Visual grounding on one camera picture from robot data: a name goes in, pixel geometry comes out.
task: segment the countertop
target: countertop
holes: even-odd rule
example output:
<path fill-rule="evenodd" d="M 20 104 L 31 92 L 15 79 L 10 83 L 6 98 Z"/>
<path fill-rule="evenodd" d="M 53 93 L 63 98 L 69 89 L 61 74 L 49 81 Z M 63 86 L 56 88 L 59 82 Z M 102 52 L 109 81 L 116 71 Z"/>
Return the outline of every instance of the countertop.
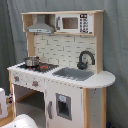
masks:
<path fill-rule="evenodd" d="M 8 70 L 14 70 L 14 71 L 20 71 L 20 72 L 24 72 L 24 73 L 29 73 L 29 74 L 41 76 L 45 79 L 59 81 L 59 82 L 63 82 L 66 84 L 70 84 L 70 85 L 82 87 L 82 88 L 107 87 L 107 86 L 112 85 L 116 79 L 112 73 L 110 73 L 108 71 L 101 71 L 99 74 L 94 74 L 84 81 L 76 81 L 76 80 L 71 80 L 71 79 L 62 78 L 62 77 L 52 75 L 52 73 L 64 68 L 64 66 L 59 66 L 59 67 L 57 67 L 51 71 L 48 71 L 47 73 L 39 73 L 39 72 L 33 72 L 33 71 L 21 69 L 21 68 L 16 68 L 17 66 L 22 65 L 22 64 L 24 64 L 24 63 L 9 67 Z"/>

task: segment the cabinet door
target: cabinet door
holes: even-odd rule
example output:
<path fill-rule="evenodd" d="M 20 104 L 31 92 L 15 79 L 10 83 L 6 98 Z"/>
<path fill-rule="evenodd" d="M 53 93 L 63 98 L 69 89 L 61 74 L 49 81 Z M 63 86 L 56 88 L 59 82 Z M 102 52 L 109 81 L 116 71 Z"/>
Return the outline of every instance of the cabinet door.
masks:
<path fill-rule="evenodd" d="M 46 81 L 47 128 L 83 128 L 82 89 Z"/>

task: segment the sink basin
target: sink basin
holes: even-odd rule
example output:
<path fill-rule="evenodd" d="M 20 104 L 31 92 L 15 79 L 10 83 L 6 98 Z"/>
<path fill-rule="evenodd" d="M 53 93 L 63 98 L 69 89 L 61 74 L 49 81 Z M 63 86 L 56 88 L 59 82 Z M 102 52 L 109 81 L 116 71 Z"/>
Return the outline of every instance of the sink basin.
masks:
<path fill-rule="evenodd" d="M 84 81 L 93 74 L 94 73 L 91 71 L 79 70 L 74 68 L 62 68 L 53 73 L 54 76 L 77 80 L 77 81 Z"/>

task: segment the knob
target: knob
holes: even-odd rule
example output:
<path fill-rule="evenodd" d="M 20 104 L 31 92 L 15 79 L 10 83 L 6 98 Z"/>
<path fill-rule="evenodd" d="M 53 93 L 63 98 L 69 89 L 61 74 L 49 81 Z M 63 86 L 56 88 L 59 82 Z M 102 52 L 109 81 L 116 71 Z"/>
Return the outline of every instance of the knob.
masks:
<path fill-rule="evenodd" d="M 15 79 L 15 82 L 19 81 L 19 77 L 18 76 L 15 76 L 14 79 Z"/>
<path fill-rule="evenodd" d="M 35 87 L 37 87 L 37 86 L 38 86 L 38 82 L 37 82 L 37 81 L 33 81 L 33 84 L 32 84 L 32 86 L 35 86 Z"/>

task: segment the curved faucet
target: curved faucet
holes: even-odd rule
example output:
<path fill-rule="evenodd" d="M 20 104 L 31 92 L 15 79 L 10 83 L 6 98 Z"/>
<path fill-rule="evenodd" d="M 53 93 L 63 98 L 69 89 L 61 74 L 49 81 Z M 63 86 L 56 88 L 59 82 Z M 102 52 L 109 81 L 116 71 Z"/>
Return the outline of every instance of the curved faucet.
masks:
<path fill-rule="evenodd" d="M 88 54 L 88 55 L 91 57 L 92 65 L 95 65 L 95 59 L 94 59 L 93 54 L 92 54 L 91 52 L 89 52 L 89 51 L 82 51 L 82 52 L 80 53 L 80 56 L 79 56 L 79 63 L 77 64 L 77 67 L 78 67 L 79 69 L 81 69 L 81 70 L 86 69 L 86 68 L 87 68 L 87 64 L 88 64 L 88 62 L 86 62 L 86 63 L 83 63 L 83 62 L 82 62 L 82 56 L 83 56 L 84 54 Z"/>

